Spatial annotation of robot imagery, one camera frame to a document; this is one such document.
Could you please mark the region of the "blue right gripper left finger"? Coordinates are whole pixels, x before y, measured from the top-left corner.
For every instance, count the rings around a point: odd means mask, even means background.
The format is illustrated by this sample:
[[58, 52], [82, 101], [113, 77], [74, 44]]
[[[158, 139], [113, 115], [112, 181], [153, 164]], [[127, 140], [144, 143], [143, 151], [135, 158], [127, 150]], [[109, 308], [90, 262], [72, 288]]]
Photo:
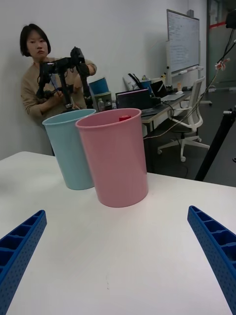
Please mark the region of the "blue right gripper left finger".
[[47, 225], [40, 210], [0, 240], [0, 314], [5, 315]]

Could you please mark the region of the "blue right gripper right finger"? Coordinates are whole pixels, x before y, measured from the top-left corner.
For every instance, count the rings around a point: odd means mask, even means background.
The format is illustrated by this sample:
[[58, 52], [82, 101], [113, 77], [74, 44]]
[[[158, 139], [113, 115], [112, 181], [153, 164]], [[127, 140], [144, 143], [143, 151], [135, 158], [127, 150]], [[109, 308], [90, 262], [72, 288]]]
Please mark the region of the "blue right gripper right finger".
[[189, 222], [212, 268], [232, 314], [236, 314], [236, 235], [195, 206]]

